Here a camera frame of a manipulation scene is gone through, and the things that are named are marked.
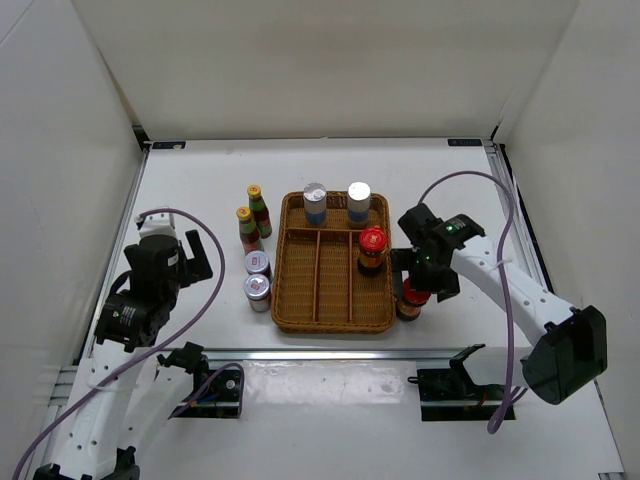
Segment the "red lid jar front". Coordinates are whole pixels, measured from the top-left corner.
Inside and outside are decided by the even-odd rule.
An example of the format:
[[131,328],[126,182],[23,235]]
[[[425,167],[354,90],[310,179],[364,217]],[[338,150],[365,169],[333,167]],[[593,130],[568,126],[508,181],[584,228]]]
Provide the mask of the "red lid jar front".
[[402,283],[400,297],[396,300],[396,316],[404,321],[414,321],[420,314],[422,307],[429,301],[431,294],[413,289],[410,279]]

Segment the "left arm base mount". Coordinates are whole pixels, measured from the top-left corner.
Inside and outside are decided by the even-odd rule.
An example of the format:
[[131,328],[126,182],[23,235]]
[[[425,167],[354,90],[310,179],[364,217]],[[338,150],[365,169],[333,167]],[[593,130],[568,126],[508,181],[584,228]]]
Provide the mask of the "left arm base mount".
[[168,355],[159,354],[161,367],[177,367],[190,376],[192,391],[176,406],[173,418],[239,419],[243,408],[244,368],[230,362],[212,368],[204,347],[187,342]]

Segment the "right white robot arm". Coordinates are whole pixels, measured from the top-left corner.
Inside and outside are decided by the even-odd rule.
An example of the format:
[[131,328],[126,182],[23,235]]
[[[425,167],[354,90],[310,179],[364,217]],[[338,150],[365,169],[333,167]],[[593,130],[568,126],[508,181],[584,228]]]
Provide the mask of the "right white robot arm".
[[593,306],[571,305],[500,260],[493,242],[470,217],[442,220],[419,204],[398,224],[411,245],[390,253],[396,297],[445,301],[459,294],[459,280],[466,278],[512,313],[532,347],[514,354],[516,385],[558,405],[606,371],[604,315]]

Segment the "blue label shaker front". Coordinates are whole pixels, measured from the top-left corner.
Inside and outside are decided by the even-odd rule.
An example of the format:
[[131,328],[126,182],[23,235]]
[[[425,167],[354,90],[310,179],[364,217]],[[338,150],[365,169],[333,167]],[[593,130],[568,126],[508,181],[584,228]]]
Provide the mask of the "blue label shaker front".
[[347,190],[347,219],[353,228],[363,228],[368,222],[371,200],[370,186],[361,181],[353,182]]

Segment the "green cap sauce bottle front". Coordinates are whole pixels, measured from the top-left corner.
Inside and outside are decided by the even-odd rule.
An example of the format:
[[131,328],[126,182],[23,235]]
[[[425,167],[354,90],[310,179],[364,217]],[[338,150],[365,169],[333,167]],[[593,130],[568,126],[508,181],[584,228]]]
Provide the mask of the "green cap sauce bottle front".
[[236,210],[239,224],[239,236],[243,246],[244,254],[252,251],[263,251],[263,243],[260,231],[248,206],[239,207]]

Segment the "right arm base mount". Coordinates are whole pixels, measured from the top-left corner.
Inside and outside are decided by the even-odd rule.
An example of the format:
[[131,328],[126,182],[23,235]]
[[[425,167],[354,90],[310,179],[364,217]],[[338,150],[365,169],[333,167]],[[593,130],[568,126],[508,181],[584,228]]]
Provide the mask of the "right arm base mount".
[[488,421],[504,394],[498,384],[477,385],[463,368],[463,361],[484,344],[475,344],[456,354],[446,367],[418,368],[407,382],[418,389],[423,422]]

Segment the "silver lid jar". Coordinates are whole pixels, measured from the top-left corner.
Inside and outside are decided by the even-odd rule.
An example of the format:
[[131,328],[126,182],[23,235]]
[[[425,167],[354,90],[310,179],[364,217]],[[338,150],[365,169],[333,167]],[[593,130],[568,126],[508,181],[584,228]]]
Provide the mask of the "silver lid jar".
[[254,311],[265,312],[270,309],[271,284],[265,275],[250,275],[246,279],[243,289],[249,305]]
[[253,250],[246,254],[244,260],[248,275],[263,275],[267,279],[272,277],[271,263],[268,255],[262,250]]

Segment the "red lid jar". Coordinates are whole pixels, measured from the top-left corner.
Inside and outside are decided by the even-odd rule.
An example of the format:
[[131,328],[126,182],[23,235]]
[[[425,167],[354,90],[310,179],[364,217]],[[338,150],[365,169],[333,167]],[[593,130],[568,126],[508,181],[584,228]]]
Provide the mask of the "red lid jar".
[[365,228],[358,237],[358,270],[365,276],[377,275],[383,268],[389,240],[380,226]]
[[410,279],[402,283],[400,297],[396,300],[396,316],[404,321],[414,321],[420,314],[422,307],[429,301],[431,294],[413,289]]

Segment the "blue label shaker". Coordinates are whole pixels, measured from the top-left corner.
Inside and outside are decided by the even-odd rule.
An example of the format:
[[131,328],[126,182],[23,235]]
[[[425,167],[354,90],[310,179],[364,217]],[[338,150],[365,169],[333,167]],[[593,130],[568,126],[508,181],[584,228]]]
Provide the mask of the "blue label shaker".
[[309,183],[303,190],[305,218],[315,227],[323,228],[327,221],[327,191],[321,183]]
[[353,228],[363,228],[368,222],[371,200],[370,186],[361,181],[353,182],[347,190],[347,219]]

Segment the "silver lid jar front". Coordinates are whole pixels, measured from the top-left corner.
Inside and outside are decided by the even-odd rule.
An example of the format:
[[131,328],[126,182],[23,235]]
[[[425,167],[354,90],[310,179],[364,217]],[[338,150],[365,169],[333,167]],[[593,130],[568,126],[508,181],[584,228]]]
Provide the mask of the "silver lid jar front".
[[249,305],[254,311],[265,312],[270,309],[271,284],[265,275],[250,275],[246,279],[243,289]]

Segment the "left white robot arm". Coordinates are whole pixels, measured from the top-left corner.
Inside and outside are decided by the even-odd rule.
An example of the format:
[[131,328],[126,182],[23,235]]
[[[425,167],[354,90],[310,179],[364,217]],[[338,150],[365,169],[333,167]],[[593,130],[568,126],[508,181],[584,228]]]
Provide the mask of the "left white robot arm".
[[37,479],[137,479],[137,460],[184,398],[198,400],[210,386],[202,347],[187,343],[160,359],[159,381],[140,406],[130,400],[144,362],[181,336],[157,337],[169,321],[178,294],[213,276],[199,234],[180,241],[172,221],[155,214],[140,229],[138,243],[124,250],[129,270],[112,284],[94,331],[87,378],[75,388],[84,395],[57,418],[71,429]]

